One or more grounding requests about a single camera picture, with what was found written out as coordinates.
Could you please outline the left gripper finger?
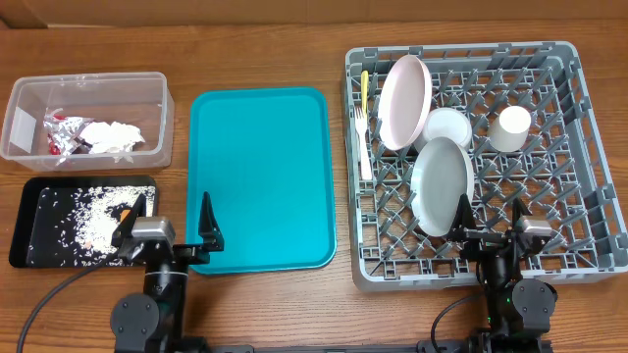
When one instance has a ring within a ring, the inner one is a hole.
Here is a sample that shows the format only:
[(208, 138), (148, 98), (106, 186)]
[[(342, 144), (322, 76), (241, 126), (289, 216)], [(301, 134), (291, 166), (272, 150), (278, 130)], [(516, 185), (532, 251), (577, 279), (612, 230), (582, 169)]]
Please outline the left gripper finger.
[(131, 238), (131, 231), (138, 218), (146, 216), (146, 196), (140, 194), (131, 209), (122, 218), (120, 224), (112, 234), (111, 245), (120, 248), (127, 238)]
[(198, 234), (203, 240), (203, 247), (208, 252), (222, 252), (224, 250), (224, 237), (215, 218), (210, 194), (203, 193)]

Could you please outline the orange food cube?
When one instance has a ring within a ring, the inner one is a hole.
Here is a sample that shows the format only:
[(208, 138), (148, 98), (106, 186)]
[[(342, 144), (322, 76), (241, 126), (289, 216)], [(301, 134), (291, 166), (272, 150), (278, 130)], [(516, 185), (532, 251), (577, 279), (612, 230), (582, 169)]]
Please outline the orange food cube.
[(120, 222), (122, 222), (131, 212), (131, 209), (124, 209), (120, 215)]

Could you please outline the grey-green plate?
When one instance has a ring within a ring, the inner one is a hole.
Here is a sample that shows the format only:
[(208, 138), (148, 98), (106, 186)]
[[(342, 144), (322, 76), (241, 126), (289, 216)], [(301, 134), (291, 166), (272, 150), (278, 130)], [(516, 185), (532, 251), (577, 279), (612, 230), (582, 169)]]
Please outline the grey-green plate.
[(460, 196), (472, 199), (474, 182), (472, 162), (457, 143), (447, 137), (428, 142), (414, 163), (410, 182), (415, 194), (411, 209), (418, 227), (429, 236), (445, 236)]

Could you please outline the rice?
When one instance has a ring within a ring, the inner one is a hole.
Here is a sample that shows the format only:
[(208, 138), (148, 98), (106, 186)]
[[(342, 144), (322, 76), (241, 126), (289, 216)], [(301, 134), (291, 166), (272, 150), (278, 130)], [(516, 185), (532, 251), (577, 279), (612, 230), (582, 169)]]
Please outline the rice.
[(154, 211), (150, 186), (46, 187), (37, 199), (26, 264), (33, 268), (92, 267), (115, 252), (112, 234), (140, 194)]

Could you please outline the white napkin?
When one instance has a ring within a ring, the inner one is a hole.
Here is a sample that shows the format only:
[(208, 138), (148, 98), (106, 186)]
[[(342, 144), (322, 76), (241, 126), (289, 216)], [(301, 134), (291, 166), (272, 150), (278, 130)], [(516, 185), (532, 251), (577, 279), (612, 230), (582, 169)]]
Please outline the white napkin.
[(135, 144), (144, 142), (138, 127), (118, 122), (89, 123), (78, 137), (90, 145), (89, 154), (131, 152)]

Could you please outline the white paper cup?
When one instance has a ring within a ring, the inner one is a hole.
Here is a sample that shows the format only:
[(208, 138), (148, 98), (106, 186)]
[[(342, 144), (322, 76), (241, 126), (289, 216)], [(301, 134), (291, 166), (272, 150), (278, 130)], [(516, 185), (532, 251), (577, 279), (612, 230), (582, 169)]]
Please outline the white paper cup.
[(531, 114), (525, 108), (505, 108), (489, 126), (492, 147), (506, 153), (519, 150), (526, 142), (531, 121)]

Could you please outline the grey bowl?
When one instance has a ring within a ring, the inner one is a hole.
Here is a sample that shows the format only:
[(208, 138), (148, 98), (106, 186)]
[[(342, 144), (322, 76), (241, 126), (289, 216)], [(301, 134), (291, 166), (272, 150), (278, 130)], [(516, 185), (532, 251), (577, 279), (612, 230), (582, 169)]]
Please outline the grey bowl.
[(447, 137), (463, 150), (468, 150), (472, 142), (472, 127), (468, 118), (452, 108), (438, 108), (428, 114), (423, 129), (413, 146), (417, 152), (437, 137)]

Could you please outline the foil wrapper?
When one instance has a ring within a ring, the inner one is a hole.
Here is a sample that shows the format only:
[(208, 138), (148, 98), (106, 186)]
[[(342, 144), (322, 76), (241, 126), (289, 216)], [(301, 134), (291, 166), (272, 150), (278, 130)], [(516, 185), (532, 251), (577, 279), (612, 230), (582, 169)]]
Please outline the foil wrapper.
[(51, 155), (72, 155), (81, 145), (81, 132), (93, 122), (92, 118), (47, 115), (43, 126), (47, 133)]

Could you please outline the pink plate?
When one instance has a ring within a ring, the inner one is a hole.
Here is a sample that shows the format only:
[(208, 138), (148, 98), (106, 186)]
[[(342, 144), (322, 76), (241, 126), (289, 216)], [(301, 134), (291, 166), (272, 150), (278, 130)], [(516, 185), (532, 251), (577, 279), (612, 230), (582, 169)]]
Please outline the pink plate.
[(392, 151), (411, 145), (421, 133), (431, 108), (432, 82), (426, 64), (405, 55), (389, 71), (380, 95), (380, 136)]

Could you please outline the white plastic fork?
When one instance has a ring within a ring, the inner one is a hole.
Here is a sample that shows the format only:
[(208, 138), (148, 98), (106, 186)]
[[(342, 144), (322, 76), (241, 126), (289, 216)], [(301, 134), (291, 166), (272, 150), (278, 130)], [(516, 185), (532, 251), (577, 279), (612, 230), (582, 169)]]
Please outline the white plastic fork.
[(367, 148), (367, 119), (365, 118), (363, 111), (360, 107), (354, 107), (355, 114), (355, 127), (358, 134), (359, 146), (360, 146), (360, 168), (361, 177), (363, 180), (372, 180), (373, 173), (371, 162)]

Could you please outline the yellow plastic spoon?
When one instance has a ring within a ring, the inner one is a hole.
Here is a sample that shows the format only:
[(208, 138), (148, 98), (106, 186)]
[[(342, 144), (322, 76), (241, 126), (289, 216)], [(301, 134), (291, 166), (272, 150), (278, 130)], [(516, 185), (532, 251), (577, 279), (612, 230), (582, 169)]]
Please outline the yellow plastic spoon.
[(361, 88), (361, 110), (362, 115), (368, 117), (368, 92), (369, 92), (369, 72), (362, 71), (360, 76)]

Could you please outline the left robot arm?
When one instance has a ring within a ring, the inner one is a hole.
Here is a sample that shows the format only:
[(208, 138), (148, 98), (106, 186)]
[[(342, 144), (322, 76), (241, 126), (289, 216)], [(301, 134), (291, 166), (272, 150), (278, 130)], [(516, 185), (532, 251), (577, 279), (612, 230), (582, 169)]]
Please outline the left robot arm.
[(208, 352), (204, 337), (183, 334), (183, 314), (191, 265), (207, 265), (212, 252), (224, 250), (224, 237), (213, 213), (210, 195), (203, 194), (199, 243), (177, 244), (172, 223), (146, 215), (140, 195), (112, 234), (111, 244), (127, 264), (145, 267), (143, 291), (121, 299), (112, 310), (116, 352)]

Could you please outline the black waste tray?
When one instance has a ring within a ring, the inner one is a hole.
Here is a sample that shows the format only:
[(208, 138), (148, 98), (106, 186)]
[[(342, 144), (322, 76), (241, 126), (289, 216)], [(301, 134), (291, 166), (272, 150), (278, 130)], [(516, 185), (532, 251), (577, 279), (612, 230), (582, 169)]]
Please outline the black waste tray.
[(115, 251), (112, 234), (138, 196), (157, 211), (150, 176), (39, 176), (23, 188), (9, 251), (14, 268), (92, 267)]

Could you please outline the grey dishwasher rack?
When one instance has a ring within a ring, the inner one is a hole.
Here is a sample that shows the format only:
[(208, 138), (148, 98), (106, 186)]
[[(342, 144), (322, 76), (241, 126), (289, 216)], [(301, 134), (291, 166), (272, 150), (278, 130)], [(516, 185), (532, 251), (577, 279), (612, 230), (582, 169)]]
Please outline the grey dishwasher rack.
[[(417, 151), (392, 151), (381, 140), (380, 93), (405, 55), (432, 75), (436, 108), (464, 114), (476, 177), (472, 210), (481, 230), (503, 232), (519, 197), (546, 218), (552, 238), (524, 260), (525, 277), (551, 284), (596, 282), (627, 269), (627, 228), (609, 172), (576, 48), (566, 41), (357, 47), (344, 59), (342, 93), (348, 172), (352, 278), (362, 291), (443, 289), (475, 283), (459, 245), (423, 233), (411, 209)], [(369, 72), (367, 148), (373, 179), (363, 180), (354, 107)], [(525, 144), (499, 152), (490, 124), (507, 107), (532, 117)]]

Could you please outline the teal serving tray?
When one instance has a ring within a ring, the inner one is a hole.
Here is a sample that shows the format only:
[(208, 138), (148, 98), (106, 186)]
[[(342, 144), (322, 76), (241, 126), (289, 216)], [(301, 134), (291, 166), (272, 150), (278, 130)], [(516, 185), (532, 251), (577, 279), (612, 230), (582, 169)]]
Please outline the teal serving tray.
[(185, 240), (202, 198), (225, 240), (202, 275), (319, 269), (338, 241), (328, 105), (313, 87), (208, 91), (190, 109)]

